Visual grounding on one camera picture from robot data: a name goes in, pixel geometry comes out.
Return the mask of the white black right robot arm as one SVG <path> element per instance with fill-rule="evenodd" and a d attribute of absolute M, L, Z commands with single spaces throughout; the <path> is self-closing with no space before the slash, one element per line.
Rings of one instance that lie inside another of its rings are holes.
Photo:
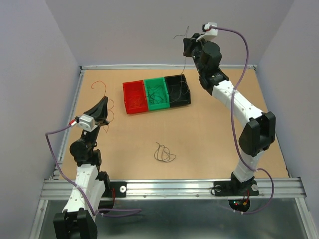
<path fill-rule="evenodd" d="M 219 67 L 220 47 L 203 34 L 184 38 L 183 55 L 192 58 L 199 73 L 203 89 L 224 104 L 231 112 L 232 124 L 238 120 L 243 126 L 240 137 L 234 137 L 239 162 L 230 180 L 216 181 L 212 188 L 215 196 L 258 195 L 254 174 L 264 152 L 275 140 L 276 117 L 263 112 L 250 103 L 233 86 L 229 77 Z"/>

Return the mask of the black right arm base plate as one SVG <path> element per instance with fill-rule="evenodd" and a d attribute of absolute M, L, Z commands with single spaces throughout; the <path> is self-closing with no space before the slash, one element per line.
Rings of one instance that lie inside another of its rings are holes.
<path fill-rule="evenodd" d="M 213 182 L 214 195 L 217 197 L 243 197 L 259 196 L 257 182 L 252 180 L 250 182 L 238 183 L 232 180 L 219 180 Z"/>

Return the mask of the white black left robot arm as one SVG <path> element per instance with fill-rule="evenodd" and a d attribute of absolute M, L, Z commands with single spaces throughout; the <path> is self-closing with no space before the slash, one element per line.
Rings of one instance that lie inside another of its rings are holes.
<path fill-rule="evenodd" d="M 54 216 L 53 224 L 58 239 L 95 239 L 95 223 L 102 196 L 110 193 L 111 184 L 106 172 L 100 171 L 101 151 L 96 149 L 97 137 L 102 126 L 108 125 L 108 97 L 102 99 L 81 116 L 75 117 L 68 128 L 78 126 L 81 136 L 70 146 L 70 153 L 77 164 L 76 179 L 63 178 L 72 186 L 68 202 L 61 213 Z"/>

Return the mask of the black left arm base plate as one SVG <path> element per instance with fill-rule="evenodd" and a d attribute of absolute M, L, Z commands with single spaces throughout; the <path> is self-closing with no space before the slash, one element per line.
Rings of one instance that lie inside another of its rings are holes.
<path fill-rule="evenodd" d="M 102 198 L 125 198 L 127 194 L 127 182 L 126 181 L 111 181 L 105 183 L 105 191 L 102 194 Z"/>

